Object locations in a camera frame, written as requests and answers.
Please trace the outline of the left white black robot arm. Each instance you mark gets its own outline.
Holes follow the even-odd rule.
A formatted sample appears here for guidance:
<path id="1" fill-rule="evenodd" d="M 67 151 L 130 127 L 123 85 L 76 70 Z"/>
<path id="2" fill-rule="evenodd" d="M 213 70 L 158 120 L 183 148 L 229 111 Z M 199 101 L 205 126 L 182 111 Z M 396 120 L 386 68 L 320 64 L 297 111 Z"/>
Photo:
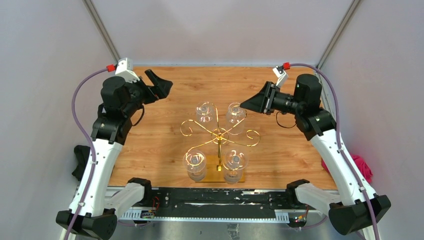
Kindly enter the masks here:
<path id="1" fill-rule="evenodd" d="M 153 201 L 151 182 L 138 177 L 131 178 L 122 190 L 106 199 L 116 160 L 134 126 L 132 116 L 143 111 L 145 105 L 167 98 L 173 87 L 172 81 L 151 69 L 145 75 L 151 85 L 136 74 L 119 73 L 102 83 L 97 119 L 92 132 L 85 134 L 90 152 L 80 185 L 68 209 L 56 216 L 56 223 L 65 229 L 65 239 L 73 234 L 108 240 L 129 208 L 137 203 L 146 207 Z"/>

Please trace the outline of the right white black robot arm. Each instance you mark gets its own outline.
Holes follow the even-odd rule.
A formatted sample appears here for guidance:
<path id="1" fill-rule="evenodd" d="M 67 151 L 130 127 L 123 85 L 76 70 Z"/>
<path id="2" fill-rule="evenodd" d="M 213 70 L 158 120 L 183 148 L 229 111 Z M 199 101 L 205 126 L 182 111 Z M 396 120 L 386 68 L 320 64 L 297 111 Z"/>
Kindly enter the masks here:
<path id="1" fill-rule="evenodd" d="M 287 184 L 286 204 L 292 209 L 308 205 L 325 214 L 341 235 L 374 227 L 391 207 L 386 195 L 379 195 L 359 171 L 344 148 L 337 123 L 321 107 L 322 85 L 312 74 L 296 78 L 293 94 L 281 92 L 266 82 L 259 93 L 241 107 L 261 114 L 280 112 L 294 115 L 296 127 L 315 147 L 333 178 L 338 195 L 330 194 L 306 179 Z"/>

